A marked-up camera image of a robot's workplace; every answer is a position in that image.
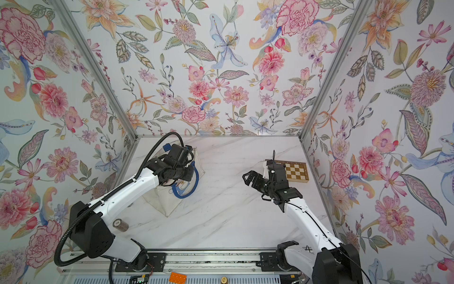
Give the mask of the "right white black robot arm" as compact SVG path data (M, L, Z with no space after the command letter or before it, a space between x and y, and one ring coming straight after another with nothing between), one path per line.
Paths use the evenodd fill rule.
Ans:
M298 270L314 284L361 284L368 279L360 265L359 251L352 244L344 244L319 221L303 195L289 185L285 166L268 160L267 169L267 177L251 170L242 179L261 194L262 200L277 205L308 244L303 246L296 241L278 244L273 258L261 264L282 271Z

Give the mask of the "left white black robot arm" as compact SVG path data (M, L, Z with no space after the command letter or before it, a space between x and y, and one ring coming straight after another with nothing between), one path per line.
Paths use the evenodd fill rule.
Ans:
M149 260L147 249L138 241L117 237L110 226L117 216L144 194L167 183L191 181L195 167L191 146L173 144L169 151L143 162L136 175L106 195L85 204L79 202L70 213L73 227L69 238L91 259L103 257L143 270Z

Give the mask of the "blue knitted pouch handle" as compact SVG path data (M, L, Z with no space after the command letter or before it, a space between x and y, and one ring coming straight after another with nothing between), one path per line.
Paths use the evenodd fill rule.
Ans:
M192 150L190 154L190 163L189 166L193 169L193 175L190 181L178 180L165 183L163 186L169 188L169 194L173 194L176 198L183 200L192 195L200 181L200 173L196 167L196 151Z

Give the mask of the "white canvas tote pouch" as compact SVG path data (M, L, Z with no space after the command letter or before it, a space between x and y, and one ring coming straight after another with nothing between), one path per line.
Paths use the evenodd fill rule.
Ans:
M205 174L197 147L192 150L192 153L195 158L190 164L194 167L191 181L180 179L172 184L172 180L170 180L166 183L166 186L158 186L142 195L146 203L165 217L169 217L183 200L195 193L201 178Z

